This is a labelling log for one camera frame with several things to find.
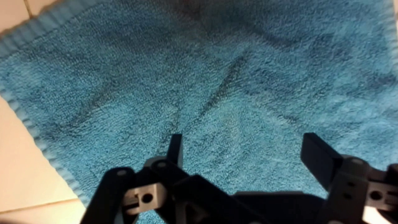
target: tile floor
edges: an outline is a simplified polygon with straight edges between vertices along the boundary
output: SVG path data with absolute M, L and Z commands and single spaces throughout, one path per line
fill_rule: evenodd
M 0 38 L 60 0 L 0 0 Z M 0 224 L 78 224 L 84 207 L 0 98 Z

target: blue towel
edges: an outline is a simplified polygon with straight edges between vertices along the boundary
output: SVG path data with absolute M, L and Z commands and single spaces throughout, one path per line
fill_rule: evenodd
M 174 133 L 184 169 L 229 194 L 325 197 L 305 132 L 379 169 L 398 159 L 390 0 L 67 0 L 0 57 L 1 96 L 85 205 L 108 169 L 139 171 Z

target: tile grout line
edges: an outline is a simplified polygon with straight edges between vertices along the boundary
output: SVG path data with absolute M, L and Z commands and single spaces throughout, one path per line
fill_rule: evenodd
M 19 212 L 19 211 L 23 211 L 23 210 L 27 210 L 27 209 L 32 209 L 32 208 L 40 208 L 40 207 L 44 207 L 47 205 L 62 204 L 64 202 L 72 202 L 72 201 L 76 201 L 76 200 L 80 201 L 78 198 L 61 200 L 61 201 L 56 201 L 56 202 L 51 202 L 51 203 L 46 203 L 46 204 L 39 204 L 39 205 L 33 205 L 33 206 L 24 207 L 24 208 L 16 208 L 16 209 L 11 209 L 11 210 L 7 210 L 7 211 L 2 211 L 2 212 L 0 212 L 0 215 L 6 214 L 6 213 L 11 213 L 11 212 Z
M 33 18 L 33 14 L 32 14 L 32 11 L 30 9 L 30 5 L 29 5 L 28 0 L 23 0 L 23 2 L 25 3 L 25 7 L 26 7 L 27 13 L 29 15 L 29 19 Z

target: beige tile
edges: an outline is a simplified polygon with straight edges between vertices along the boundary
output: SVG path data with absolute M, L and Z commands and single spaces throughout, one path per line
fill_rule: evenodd
M 79 200 L 0 214 L 0 224 L 78 224 L 85 208 Z
M 0 212 L 77 198 L 0 98 Z
M 51 8 L 62 0 L 28 0 L 32 15 L 37 16 L 41 11 Z
M 0 34 L 28 19 L 23 0 L 0 0 Z

